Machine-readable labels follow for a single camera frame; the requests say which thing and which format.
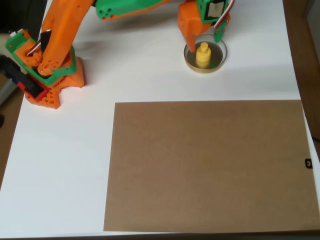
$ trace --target orange bracket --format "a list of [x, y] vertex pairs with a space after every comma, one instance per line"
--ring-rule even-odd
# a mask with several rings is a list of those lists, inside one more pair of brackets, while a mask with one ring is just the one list
[[190, 51], [195, 52], [197, 35], [208, 31], [211, 23], [202, 23], [197, 3], [187, 0], [179, 6], [178, 26]]

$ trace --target orange plastic part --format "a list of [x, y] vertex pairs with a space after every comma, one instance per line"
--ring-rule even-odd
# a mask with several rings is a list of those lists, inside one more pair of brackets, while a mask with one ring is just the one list
[[94, 0], [53, 0], [42, 23], [42, 31], [52, 30], [38, 72], [52, 74], [64, 62], [79, 26]]
[[15, 51], [16, 56], [30, 69], [39, 66], [42, 61], [40, 48], [37, 48], [32, 56], [27, 56], [27, 53], [34, 45], [35, 43], [29, 40]]
[[76, 73], [62, 77], [55, 86], [49, 87], [48, 94], [41, 101], [38, 101], [38, 102], [35, 101], [27, 93], [25, 94], [25, 98], [30, 103], [35, 105], [44, 106], [44, 107], [53, 108], [53, 109], [59, 108], [60, 107], [59, 93], [61, 93], [61, 89], [66, 87], [82, 88], [85, 85], [83, 67], [78, 58], [76, 59], [76, 67], [77, 67]]
[[179, 6], [178, 26], [190, 51], [195, 52], [197, 35], [208, 31], [211, 23], [202, 23], [197, 3], [187, 0]]
[[137, 14], [142, 14], [142, 13], [145, 13], [145, 12], [148, 12], [152, 9], [155, 9], [163, 4], [166, 4], [168, 2], [170, 2], [171, 0], [162, 0], [162, 2], [159, 2], [151, 7], [148, 7], [148, 8], [145, 8], [145, 9], [142, 9], [142, 10], [139, 10], [139, 11], [133, 11], [133, 12], [129, 12], [129, 13], [126, 13], [126, 14], [122, 14], [122, 15], [118, 15], [118, 16], [111, 16], [111, 17], [104, 17], [103, 20], [105, 21], [111, 21], [111, 20], [116, 20], [116, 19], [122, 19], [122, 18], [126, 18], [126, 17], [129, 17], [129, 16], [133, 16], [133, 15], [137, 15]]

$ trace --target black mark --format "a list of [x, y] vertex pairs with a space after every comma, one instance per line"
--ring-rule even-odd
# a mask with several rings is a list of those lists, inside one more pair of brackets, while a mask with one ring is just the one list
[[304, 162], [305, 162], [305, 167], [306, 167], [307, 169], [312, 169], [312, 168], [313, 168], [313, 167], [312, 167], [311, 158], [306, 158], [306, 159], [304, 160]]
[[5, 123], [5, 116], [0, 115], [0, 128], [4, 125]]

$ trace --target white surface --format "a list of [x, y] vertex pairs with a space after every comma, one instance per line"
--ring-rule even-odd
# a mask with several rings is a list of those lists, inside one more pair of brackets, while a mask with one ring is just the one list
[[[0, 237], [117, 234], [103, 232], [116, 102], [300, 99], [282, 0], [235, 2], [226, 63], [209, 75], [184, 63], [177, 8], [114, 22], [90, 9], [74, 44], [87, 85], [64, 89], [58, 110], [22, 103], [0, 191]], [[319, 173], [312, 141], [310, 150]]]

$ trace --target cardboard sheet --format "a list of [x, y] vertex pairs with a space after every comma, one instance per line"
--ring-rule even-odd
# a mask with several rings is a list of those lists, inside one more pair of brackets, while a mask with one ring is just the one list
[[105, 231], [320, 228], [301, 102], [116, 103]]

